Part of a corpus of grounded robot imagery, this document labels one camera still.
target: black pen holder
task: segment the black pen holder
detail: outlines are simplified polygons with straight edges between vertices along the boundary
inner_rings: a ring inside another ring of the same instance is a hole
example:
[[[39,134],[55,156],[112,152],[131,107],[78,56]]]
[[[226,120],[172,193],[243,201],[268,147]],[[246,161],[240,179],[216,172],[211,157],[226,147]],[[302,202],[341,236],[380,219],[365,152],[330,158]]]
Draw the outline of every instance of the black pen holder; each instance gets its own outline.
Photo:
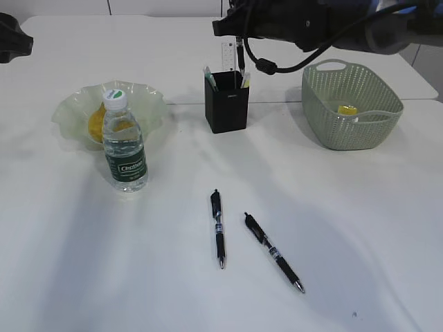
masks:
[[[213,133],[242,130],[248,118],[249,87],[237,71],[213,73],[218,91],[205,77],[205,114]]]

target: yellow object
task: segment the yellow object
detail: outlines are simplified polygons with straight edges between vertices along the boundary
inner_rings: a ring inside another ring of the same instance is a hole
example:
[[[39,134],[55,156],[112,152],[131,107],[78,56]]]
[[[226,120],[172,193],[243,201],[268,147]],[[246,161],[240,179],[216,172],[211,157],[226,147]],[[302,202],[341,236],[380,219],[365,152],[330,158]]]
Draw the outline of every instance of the yellow object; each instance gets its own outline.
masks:
[[[96,142],[103,142],[103,119],[105,118],[106,109],[104,104],[100,105],[100,108],[93,113],[88,121],[88,132],[89,135]]]
[[[134,126],[134,123],[130,121],[120,121],[114,128],[114,133],[117,131],[122,131],[123,129],[132,128]]]
[[[344,116],[355,116],[357,114],[357,108],[353,106],[339,106],[338,114],[343,114]]]
[[[105,105],[102,103],[100,108],[93,113],[88,121],[89,135],[91,135],[91,137],[99,143],[103,143],[103,119],[105,118],[105,114]],[[134,123],[123,120],[114,127],[114,131],[122,131],[123,129],[132,128],[133,126]]]

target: pen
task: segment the pen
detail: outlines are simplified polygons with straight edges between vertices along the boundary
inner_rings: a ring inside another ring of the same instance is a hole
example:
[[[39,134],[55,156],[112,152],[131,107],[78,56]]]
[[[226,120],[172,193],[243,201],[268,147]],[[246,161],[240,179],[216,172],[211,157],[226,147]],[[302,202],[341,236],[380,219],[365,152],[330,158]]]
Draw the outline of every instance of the pen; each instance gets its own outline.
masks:
[[[211,85],[213,86],[214,90],[218,91],[219,89],[217,88],[217,83],[215,81],[214,75],[210,72],[210,69],[208,66],[206,66],[203,69],[203,72],[205,73],[205,77],[206,79],[208,79],[208,81],[211,83]]]
[[[243,53],[243,39],[241,37],[235,38],[235,43],[237,45],[237,58],[238,58],[238,68],[242,77],[244,77],[244,53]]]
[[[243,76],[243,81],[242,81],[242,86],[241,88],[248,88],[249,87],[249,81],[251,79],[251,74],[250,73],[245,73]]]
[[[210,202],[213,206],[213,218],[215,219],[215,243],[217,244],[217,258],[220,268],[224,268],[225,252],[224,252],[224,235],[222,225],[222,204],[220,202],[220,193],[216,189],[210,195]]]
[[[246,215],[246,219],[244,221],[246,227],[249,228],[249,230],[255,235],[255,237],[261,244],[265,245],[268,248],[269,254],[272,256],[274,261],[277,262],[277,265],[287,276],[291,284],[296,286],[300,292],[304,293],[305,289],[303,288],[300,279],[297,277],[295,272],[292,271],[291,266],[289,266],[283,256],[278,252],[277,248],[271,244],[267,235],[263,232],[263,229],[258,225],[257,221],[255,221],[255,219],[250,214],[247,214],[246,212],[244,214]]]

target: ruler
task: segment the ruler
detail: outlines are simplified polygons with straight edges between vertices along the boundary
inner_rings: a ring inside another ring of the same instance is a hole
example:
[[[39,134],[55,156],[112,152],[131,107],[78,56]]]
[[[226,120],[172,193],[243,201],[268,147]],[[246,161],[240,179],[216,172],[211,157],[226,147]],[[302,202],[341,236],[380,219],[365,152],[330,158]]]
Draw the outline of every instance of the ruler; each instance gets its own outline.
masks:
[[[223,71],[236,70],[235,63],[235,42],[221,43],[221,64]]]

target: plastic bottle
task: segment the plastic bottle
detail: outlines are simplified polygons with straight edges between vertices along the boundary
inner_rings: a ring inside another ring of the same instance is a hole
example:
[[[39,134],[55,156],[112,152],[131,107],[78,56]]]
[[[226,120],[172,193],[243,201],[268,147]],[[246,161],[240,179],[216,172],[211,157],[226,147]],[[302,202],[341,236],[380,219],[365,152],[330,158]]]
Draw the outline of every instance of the plastic bottle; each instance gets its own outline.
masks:
[[[127,108],[124,91],[103,93],[106,114],[103,145],[115,188],[135,192],[147,182],[147,165],[140,126]]]

